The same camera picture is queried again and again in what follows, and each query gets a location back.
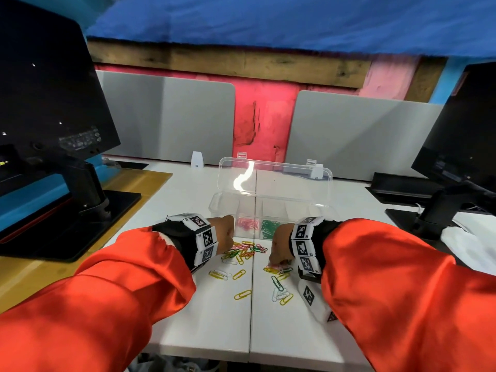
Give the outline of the person's left hand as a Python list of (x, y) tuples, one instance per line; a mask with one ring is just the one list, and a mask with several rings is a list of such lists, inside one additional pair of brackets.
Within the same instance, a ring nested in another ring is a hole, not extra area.
[(215, 228), (218, 240), (217, 255), (226, 253), (233, 247), (233, 235), (235, 229), (235, 220), (231, 215), (224, 217), (215, 217), (207, 219), (212, 227)]

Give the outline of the person's right hand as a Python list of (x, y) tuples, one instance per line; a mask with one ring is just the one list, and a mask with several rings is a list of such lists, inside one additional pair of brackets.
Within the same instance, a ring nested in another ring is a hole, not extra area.
[(281, 224), (272, 239), (271, 253), (269, 258), (276, 262), (285, 259), (293, 259), (290, 237), (294, 229), (294, 223)]

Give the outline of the person's right forearm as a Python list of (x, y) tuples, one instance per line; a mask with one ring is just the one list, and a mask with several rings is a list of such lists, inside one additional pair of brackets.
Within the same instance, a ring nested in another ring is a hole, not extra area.
[(496, 276), (367, 219), (313, 231), (323, 296), (375, 372), (496, 372)]

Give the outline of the person's left forearm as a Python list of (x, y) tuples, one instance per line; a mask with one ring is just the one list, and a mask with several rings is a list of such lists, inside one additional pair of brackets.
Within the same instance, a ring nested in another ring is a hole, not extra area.
[(123, 372), (195, 291), (170, 240), (152, 227), (123, 232), (0, 314), (0, 372)]

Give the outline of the right wristband with square markers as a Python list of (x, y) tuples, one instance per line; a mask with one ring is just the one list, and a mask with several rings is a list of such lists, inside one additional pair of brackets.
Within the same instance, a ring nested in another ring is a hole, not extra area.
[(307, 217), (298, 220), (290, 235), (290, 247), (298, 266), (299, 277), (320, 284), (322, 268), (316, 256), (312, 241), (315, 227), (325, 220), (324, 217)]

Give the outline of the wristband with square markers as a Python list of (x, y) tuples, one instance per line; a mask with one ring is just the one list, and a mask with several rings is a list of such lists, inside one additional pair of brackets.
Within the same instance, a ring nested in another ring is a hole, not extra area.
[(219, 245), (216, 231), (202, 215), (181, 213), (168, 216), (165, 226), (165, 234), (182, 254), (192, 272), (216, 254)]
[(299, 277), (320, 284), (322, 268), (316, 256), (312, 241), (315, 227), (325, 220), (324, 217), (307, 217), (298, 220), (290, 235), (290, 247), (298, 266)]

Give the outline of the bunch of green paper clips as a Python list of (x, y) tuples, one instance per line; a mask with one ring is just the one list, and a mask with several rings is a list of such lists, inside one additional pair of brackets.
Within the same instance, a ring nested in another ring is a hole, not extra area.
[(281, 225), (278, 221), (262, 220), (261, 222), (261, 239), (272, 240), (278, 227)]

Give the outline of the pile of mixed colour clips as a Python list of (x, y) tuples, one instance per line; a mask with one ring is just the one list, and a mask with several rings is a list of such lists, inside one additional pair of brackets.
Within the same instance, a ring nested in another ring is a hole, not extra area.
[[(217, 268), (209, 271), (208, 275), (221, 281), (240, 280), (247, 275), (246, 269), (243, 268), (244, 264), (257, 254), (268, 254), (268, 248), (252, 241), (234, 242), (233, 247), (221, 256), (221, 262), (236, 267), (237, 270), (230, 272)], [(279, 265), (268, 263), (263, 271), (270, 275), (274, 286), (272, 302), (279, 303), (281, 306), (287, 305), (294, 298), (294, 294), (284, 285), (285, 280), (290, 278), (293, 271), (292, 264), (290, 262)]]

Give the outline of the white wrist block with markers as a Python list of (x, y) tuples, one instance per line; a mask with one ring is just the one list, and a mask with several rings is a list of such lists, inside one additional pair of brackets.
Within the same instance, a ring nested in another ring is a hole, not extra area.
[(298, 283), (298, 291), (317, 322), (326, 324), (338, 320), (323, 297), (320, 283), (301, 279)]

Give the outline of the left wristband with square markers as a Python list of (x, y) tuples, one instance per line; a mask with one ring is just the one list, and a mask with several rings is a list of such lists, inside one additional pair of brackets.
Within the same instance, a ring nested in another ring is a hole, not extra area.
[(216, 231), (202, 215), (181, 213), (168, 216), (165, 226), (165, 234), (182, 254), (192, 272), (216, 254), (219, 245)]

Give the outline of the white cloth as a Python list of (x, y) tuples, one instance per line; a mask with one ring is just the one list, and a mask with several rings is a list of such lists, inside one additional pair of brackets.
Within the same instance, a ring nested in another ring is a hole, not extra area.
[(459, 212), (440, 240), (469, 268), (496, 276), (496, 216)]

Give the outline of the wooden beam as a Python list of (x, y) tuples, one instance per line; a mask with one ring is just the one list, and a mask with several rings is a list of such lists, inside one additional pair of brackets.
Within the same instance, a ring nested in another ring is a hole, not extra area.
[(94, 62), (310, 85), (362, 88), (371, 60), (221, 45), (89, 38)]

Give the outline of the black monitor with red stripe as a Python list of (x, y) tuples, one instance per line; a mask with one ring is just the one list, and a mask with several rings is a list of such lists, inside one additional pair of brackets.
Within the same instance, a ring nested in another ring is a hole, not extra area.
[(411, 168), (444, 187), (496, 192), (496, 62), (465, 68)]

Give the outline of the blue tarp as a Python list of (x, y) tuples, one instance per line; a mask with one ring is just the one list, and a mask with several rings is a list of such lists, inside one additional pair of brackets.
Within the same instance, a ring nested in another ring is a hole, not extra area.
[(496, 58), (496, 0), (21, 0), (90, 37)]

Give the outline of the blue board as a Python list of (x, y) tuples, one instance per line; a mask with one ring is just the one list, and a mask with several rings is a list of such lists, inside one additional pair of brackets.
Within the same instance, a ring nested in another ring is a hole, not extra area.
[[(88, 162), (94, 165), (102, 183), (121, 169), (118, 162), (101, 155), (88, 159)], [(71, 195), (63, 177), (53, 174), (0, 196), (0, 232), (67, 194)]]

